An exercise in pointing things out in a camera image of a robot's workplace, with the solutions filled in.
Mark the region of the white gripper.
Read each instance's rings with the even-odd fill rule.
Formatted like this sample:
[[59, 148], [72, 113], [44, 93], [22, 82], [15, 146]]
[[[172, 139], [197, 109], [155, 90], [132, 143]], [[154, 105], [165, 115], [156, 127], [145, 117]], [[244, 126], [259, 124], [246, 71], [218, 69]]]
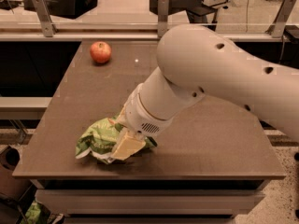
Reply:
[[111, 158], [124, 161], [146, 145], [145, 136], [159, 135], [172, 122], [153, 117], [143, 106], [140, 98], [142, 84], [130, 94], [121, 112], [108, 122], [115, 128], [122, 129], [116, 145], [112, 148]]

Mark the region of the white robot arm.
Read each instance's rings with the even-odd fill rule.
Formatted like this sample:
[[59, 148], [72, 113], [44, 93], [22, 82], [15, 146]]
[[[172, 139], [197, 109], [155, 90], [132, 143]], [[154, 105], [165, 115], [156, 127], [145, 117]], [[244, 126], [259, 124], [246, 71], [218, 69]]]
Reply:
[[259, 119], [299, 140], [299, 73], [257, 58], [204, 26], [185, 24], [166, 32], [157, 68], [130, 94], [117, 117], [123, 126], [113, 160], [124, 161], [147, 136], [167, 128], [181, 110], [211, 95], [247, 107]]

